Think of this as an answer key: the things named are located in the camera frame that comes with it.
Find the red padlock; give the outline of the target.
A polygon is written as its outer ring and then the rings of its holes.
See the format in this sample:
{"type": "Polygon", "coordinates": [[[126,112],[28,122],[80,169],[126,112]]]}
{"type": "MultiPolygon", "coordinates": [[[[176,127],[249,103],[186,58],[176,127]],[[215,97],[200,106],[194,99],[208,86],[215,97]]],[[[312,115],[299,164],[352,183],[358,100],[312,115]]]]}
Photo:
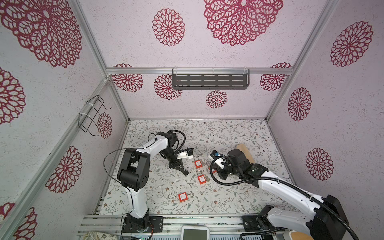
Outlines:
{"type": "Polygon", "coordinates": [[[203,174],[202,171],[200,170],[197,171],[197,177],[200,185],[207,183],[206,176],[203,174]]]}
{"type": "Polygon", "coordinates": [[[183,203],[185,201],[189,200],[188,194],[186,192],[179,193],[179,194],[172,194],[168,195],[168,200],[170,203],[183,203]]]}
{"type": "Polygon", "coordinates": [[[199,159],[198,156],[194,156],[194,164],[195,164],[196,169],[203,167],[203,162],[201,159],[199,159]]]}
{"type": "MultiPolygon", "coordinates": [[[[211,171],[211,162],[207,162],[208,170],[211,171]]],[[[213,169],[212,173],[215,174],[217,173],[217,170],[213,169]]]]}

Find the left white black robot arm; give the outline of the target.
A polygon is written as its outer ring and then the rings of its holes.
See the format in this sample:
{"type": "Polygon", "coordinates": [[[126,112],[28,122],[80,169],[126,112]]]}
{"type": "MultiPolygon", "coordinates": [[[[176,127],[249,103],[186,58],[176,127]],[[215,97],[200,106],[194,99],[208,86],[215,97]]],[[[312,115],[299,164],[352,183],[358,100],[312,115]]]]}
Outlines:
{"type": "Polygon", "coordinates": [[[127,148],[117,173],[117,179],[125,187],[132,201],[132,209],[124,214],[121,223],[122,233],[160,233],[163,231],[164,217],[151,217],[147,206],[144,187],[150,176],[151,157],[160,154],[168,160],[169,168],[183,173],[183,160],[178,158],[186,141],[186,135],[178,130],[158,132],[154,139],[139,148],[127,148]]]}

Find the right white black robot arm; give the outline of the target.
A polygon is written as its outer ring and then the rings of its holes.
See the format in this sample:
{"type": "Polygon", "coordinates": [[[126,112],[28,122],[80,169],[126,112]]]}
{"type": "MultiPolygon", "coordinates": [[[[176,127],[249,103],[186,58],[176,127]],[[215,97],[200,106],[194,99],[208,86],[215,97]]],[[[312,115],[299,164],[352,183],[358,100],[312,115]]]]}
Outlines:
{"type": "Polygon", "coordinates": [[[266,167],[251,163],[239,149],[227,155],[212,151],[210,159],[210,174],[216,183],[222,186],[249,184],[298,209],[291,212],[266,205],[257,215],[243,216],[245,232],[240,235],[241,239],[251,235],[271,236],[286,230],[306,234],[314,240],[341,240],[345,233],[357,239],[340,201],[334,196],[322,197],[288,183],[266,167]]]}

